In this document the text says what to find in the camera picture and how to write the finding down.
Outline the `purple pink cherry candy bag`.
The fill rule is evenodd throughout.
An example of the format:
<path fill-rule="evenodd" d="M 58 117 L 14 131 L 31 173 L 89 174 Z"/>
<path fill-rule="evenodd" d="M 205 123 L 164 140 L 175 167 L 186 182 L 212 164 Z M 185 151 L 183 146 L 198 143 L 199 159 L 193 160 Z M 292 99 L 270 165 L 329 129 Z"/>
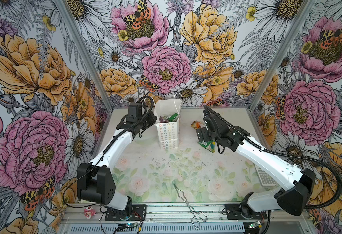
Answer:
<path fill-rule="evenodd" d="M 160 117 L 160 118 L 159 118 L 159 122 L 160 122 L 160 123 L 169 123 L 169 120 L 168 120 L 167 118 Z"/>

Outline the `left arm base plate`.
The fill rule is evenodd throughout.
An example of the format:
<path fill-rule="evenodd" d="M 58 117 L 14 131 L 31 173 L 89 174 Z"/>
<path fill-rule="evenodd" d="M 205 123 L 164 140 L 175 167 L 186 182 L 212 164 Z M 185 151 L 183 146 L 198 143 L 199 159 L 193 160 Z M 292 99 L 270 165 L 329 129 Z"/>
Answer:
<path fill-rule="evenodd" d="M 144 221 L 146 219 L 147 205 L 129 205 L 125 210 L 120 211 L 109 208 L 105 212 L 105 221 Z"/>

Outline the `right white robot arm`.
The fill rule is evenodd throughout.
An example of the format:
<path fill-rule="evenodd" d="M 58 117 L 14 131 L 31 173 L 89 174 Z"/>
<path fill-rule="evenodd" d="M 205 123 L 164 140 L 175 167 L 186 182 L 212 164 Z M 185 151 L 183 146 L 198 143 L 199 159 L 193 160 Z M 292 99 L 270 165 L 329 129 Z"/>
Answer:
<path fill-rule="evenodd" d="M 291 165 L 278 156 L 268 153 L 249 132 L 239 126 L 232 126 L 218 113 L 203 111 L 207 135 L 217 145 L 244 156 L 272 177 L 278 188 L 248 193 L 237 211 L 245 218 L 266 210 L 283 210 L 300 216 L 311 196 L 315 173 Z"/>

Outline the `round green snack packet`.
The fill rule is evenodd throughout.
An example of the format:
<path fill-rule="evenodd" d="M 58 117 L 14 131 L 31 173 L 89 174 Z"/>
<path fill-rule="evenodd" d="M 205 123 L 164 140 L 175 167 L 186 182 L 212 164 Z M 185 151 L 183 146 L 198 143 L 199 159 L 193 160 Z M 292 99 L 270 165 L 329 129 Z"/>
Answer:
<path fill-rule="evenodd" d="M 173 114 L 172 116 L 167 117 L 168 122 L 176 122 L 179 118 L 178 113 Z"/>

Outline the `white printed paper bag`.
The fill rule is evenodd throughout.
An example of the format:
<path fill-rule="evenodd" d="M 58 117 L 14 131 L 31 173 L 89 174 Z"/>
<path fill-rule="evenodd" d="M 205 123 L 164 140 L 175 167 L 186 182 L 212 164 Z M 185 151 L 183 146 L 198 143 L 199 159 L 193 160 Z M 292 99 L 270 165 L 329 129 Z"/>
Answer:
<path fill-rule="evenodd" d="M 154 126 L 157 129 L 159 144 L 162 149 L 176 149 L 179 146 L 181 104 L 182 95 L 180 93 L 175 93 L 173 98 L 160 100 L 155 105 L 154 114 L 158 119 Z M 179 115 L 176 122 L 159 122 L 160 117 L 167 118 L 175 113 L 178 113 Z"/>

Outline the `small green snack packet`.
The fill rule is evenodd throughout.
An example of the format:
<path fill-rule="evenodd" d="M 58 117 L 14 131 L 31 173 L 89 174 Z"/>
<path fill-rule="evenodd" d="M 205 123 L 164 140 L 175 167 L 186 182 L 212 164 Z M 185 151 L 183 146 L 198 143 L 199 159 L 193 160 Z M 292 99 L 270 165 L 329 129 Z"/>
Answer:
<path fill-rule="evenodd" d="M 204 149 L 215 153 L 215 141 L 199 141 L 198 144 L 203 147 Z"/>

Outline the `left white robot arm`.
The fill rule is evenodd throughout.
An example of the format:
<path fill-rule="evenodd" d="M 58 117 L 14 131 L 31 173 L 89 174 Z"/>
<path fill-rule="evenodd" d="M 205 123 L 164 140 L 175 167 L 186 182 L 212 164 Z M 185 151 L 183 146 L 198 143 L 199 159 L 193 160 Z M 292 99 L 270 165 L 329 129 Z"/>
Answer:
<path fill-rule="evenodd" d="M 89 163 L 82 163 L 77 169 L 77 197 L 81 200 L 98 203 L 112 209 L 131 213 L 130 197 L 116 190 L 113 170 L 124 150 L 136 136 L 157 121 L 152 110 L 128 111 L 117 124 L 113 137 L 102 152 Z"/>

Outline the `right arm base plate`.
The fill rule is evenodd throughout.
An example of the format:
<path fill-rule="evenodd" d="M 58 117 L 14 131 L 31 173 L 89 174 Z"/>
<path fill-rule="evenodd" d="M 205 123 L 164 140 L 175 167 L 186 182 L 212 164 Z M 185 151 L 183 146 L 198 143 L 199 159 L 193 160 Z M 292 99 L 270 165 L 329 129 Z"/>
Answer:
<path fill-rule="evenodd" d="M 228 220 L 265 220 L 267 219 L 266 212 L 254 212 L 248 206 L 242 206 L 239 203 L 228 203 L 224 205 L 222 213 L 226 215 Z"/>

